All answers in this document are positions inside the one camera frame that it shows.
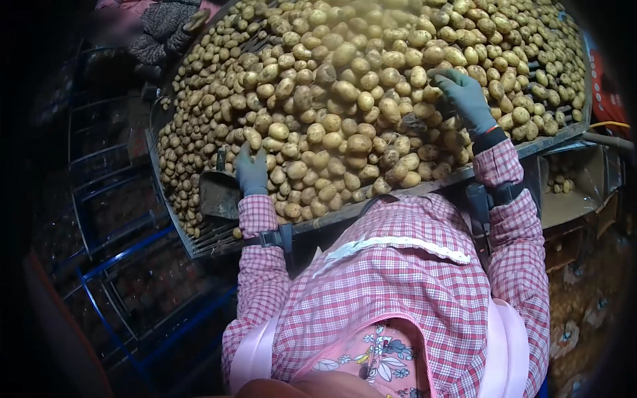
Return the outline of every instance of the yellow cable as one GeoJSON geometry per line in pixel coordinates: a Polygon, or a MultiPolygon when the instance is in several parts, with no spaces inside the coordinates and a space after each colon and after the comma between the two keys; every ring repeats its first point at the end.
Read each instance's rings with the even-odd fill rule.
{"type": "Polygon", "coordinates": [[[620,127],[627,127],[627,128],[629,128],[629,129],[631,128],[631,126],[630,126],[629,124],[626,124],[626,123],[620,123],[620,122],[600,122],[600,123],[591,124],[591,125],[590,125],[590,127],[591,127],[591,129],[592,129],[593,127],[599,127],[599,126],[601,126],[601,125],[608,125],[608,124],[618,125],[618,126],[620,126],[620,127]]]}

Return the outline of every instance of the green work glove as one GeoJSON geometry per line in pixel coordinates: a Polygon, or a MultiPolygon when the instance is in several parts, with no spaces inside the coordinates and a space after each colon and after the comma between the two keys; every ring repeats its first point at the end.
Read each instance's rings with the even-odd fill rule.
{"type": "Polygon", "coordinates": [[[432,69],[427,76],[431,78],[431,85],[442,90],[454,106],[470,135],[484,134],[496,125],[477,80],[455,69],[432,69]]]}
{"type": "Polygon", "coordinates": [[[239,186],[243,191],[243,197],[268,194],[268,167],[265,149],[261,148],[253,161],[250,156],[250,143],[244,142],[241,146],[241,152],[234,158],[234,168],[239,186]]]}

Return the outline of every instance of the worker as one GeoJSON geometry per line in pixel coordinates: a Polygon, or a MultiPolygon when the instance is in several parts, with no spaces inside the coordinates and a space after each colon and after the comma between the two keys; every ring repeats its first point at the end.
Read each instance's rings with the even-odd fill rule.
{"type": "MultiPolygon", "coordinates": [[[[209,0],[99,0],[95,9],[103,8],[121,8],[141,19],[143,32],[126,43],[126,50],[139,62],[136,71],[156,79],[167,58],[181,57],[220,6],[209,0]]],[[[102,30],[112,29],[105,24],[102,30]]],[[[118,31],[127,34],[125,29],[118,31]]]]}
{"type": "MultiPolygon", "coordinates": [[[[359,391],[347,396],[533,397],[540,389],[549,307],[536,205],[480,84],[453,69],[428,75],[471,134],[476,179],[494,197],[485,270],[460,210],[437,193],[381,198],[295,280],[280,247],[246,246],[237,319],[222,341],[233,394],[248,396],[242,388],[270,378],[271,387],[305,394],[280,395],[290,397],[346,396],[338,381],[352,378],[366,383],[346,381],[359,391]],[[322,389],[309,394],[303,380],[322,389]]],[[[235,159],[244,239],[278,228],[265,154],[253,161],[248,151],[235,159]]]]}

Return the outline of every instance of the sleeve cuff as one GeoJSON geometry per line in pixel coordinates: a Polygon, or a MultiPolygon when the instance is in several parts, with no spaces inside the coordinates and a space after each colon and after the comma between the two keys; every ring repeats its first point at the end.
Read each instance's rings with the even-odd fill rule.
{"type": "Polygon", "coordinates": [[[244,239],[278,228],[275,207],[269,196],[250,195],[239,202],[239,228],[244,239]]]}
{"type": "Polygon", "coordinates": [[[508,139],[508,137],[505,135],[505,131],[499,126],[485,134],[481,134],[477,136],[473,142],[473,155],[476,156],[480,152],[493,148],[506,139],[508,139]]]}
{"type": "Polygon", "coordinates": [[[524,169],[510,139],[500,141],[475,155],[473,169],[476,179],[487,187],[497,187],[505,182],[517,184],[524,179],[524,169]]]}

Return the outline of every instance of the pile of potatoes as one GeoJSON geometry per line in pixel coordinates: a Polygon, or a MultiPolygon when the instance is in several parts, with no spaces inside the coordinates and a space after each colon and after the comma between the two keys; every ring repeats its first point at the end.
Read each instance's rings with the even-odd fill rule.
{"type": "Polygon", "coordinates": [[[573,177],[576,171],[573,169],[573,159],[568,156],[551,155],[549,159],[548,183],[546,192],[555,194],[568,194],[575,189],[573,177]]]}
{"type": "Polygon", "coordinates": [[[554,135],[565,116],[547,108],[579,110],[585,74],[577,26],[560,10],[550,0],[236,3],[183,60],[159,132],[180,225],[199,235],[199,173],[215,169],[221,146],[233,173],[246,141],[268,151],[281,223],[447,177],[473,159],[472,142],[437,101],[432,68],[476,79],[514,141],[554,135]],[[242,52],[255,36],[267,44],[242,52]],[[535,60],[543,69],[532,73],[535,60]]]}

